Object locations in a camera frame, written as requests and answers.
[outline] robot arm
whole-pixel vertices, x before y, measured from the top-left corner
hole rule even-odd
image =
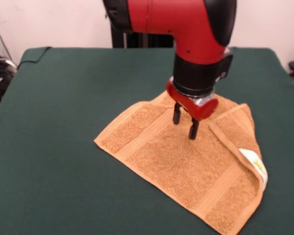
[[[167,84],[176,101],[173,122],[183,106],[191,115],[190,139],[198,122],[218,101],[215,83],[227,76],[232,61],[226,52],[236,17],[237,0],[103,0],[111,24],[123,32],[170,34],[176,41],[173,78]]]

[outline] towel label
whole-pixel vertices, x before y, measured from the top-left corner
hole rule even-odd
[[[263,179],[263,191],[265,191],[268,182],[268,173],[260,157],[252,150],[239,148],[239,151],[247,158],[247,160],[254,166]]]

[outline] green felt surface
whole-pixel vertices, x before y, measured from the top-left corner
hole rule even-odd
[[[120,112],[164,91],[173,58],[172,49],[24,54],[0,106],[0,235],[216,234],[93,143]],[[250,106],[269,173],[241,234],[294,235],[294,85],[271,50],[235,48],[216,91]]]

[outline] white wall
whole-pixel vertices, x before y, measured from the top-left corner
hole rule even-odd
[[[0,33],[16,62],[29,47],[111,47],[104,14],[102,0],[0,0]],[[231,45],[270,47],[287,68],[294,0],[238,0]]]
[[[270,47],[287,68],[294,60],[294,0],[238,0],[230,44]]]
[[[0,0],[0,34],[17,63],[30,47],[111,47],[109,24],[102,0]]]

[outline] orange towel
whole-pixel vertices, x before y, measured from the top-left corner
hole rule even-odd
[[[121,113],[95,143],[220,234],[237,234],[260,205],[267,172],[246,104],[216,95],[216,112],[195,141],[183,110],[172,122],[166,92]]]

